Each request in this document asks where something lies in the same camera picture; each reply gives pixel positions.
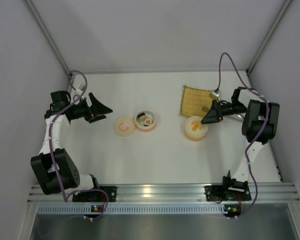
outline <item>container lid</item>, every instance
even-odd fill
[[[130,136],[134,133],[136,129],[135,121],[132,119],[132,117],[129,116],[123,116],[120,117],[117,121],[114,123],[114,131],[123,137]]]
[[[208,126],[201,123],[201,116],[192,116],[189,117],[185,122],[185,133],[193,139],[203,138],[208,131]]]

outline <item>white table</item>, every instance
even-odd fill
[[[240,74],[249,84],[246,73]],[[218,72],[91,74],[87,79],[86,96],[92,92],[113,113],[92,124],[84,119],[72,121],[66,150],[80,173],[93,174],[100,184],[220,183],[244,154],[242,122],[230,117],[210,124],[201,141],[190,141],[184,135],[187,118],[179,114],[183,85],[215,89]],[[74,85],[82,82],[76,75]],[[224,100],[229,101],[238,86],[241,83],[234,71],[222,72]],[[152,132],[136,129],[129,137],[115,133],[114,123],[119,117],[134,117],[142,109],[157,115]],[[258,182],[280,181],[268,145],[252,171]]]

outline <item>round container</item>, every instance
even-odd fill
[[[184,125],[186,137],[192,141],[199,141],[207,134],[208,126],[201,123],[201,116],[189,117]]]
[[[122,137],[130,136],[135,130],[136,125],[132,117],[123,116],[114,123],[114,131]]]
[[[149,125],[149,126],[144,126],[144,122],[140,122],[139,119],[138,119],[138,115],[141,114],[141,113],[144,113],[146,118],[147,119],[151,119],[152,120],[152,124]],[[151,110],[148,110],[148,109],[144,109],[144,110],[141,110],[139,111],[135,117],[134,117],[134,122],[135,122],[135,125],[136,127],[142,131],[142,132],[150,132],[152,131],[156,124],[157,124],[157,118],[156,118],[156,115],[154,114],[153,111]]]

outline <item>gray floor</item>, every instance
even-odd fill
[[[238,220],[223,215],[105,215],[93,223],[82,217],[64,221],[68,217],[38,215],[31,240],[298,239],[286,205],[258,204]]]

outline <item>white wall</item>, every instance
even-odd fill
[[[284,0],[33,0],[70,68],[248,68]],[[223,69],[232,70],[225,60]]]
[[[280,104],[274,145],[286,181],[300,195],[300,0],[279,26],[252,73],[253,85]]]
[[[21,0],[0,0],[0,240],[17,237],[50,92],[67,78]]]

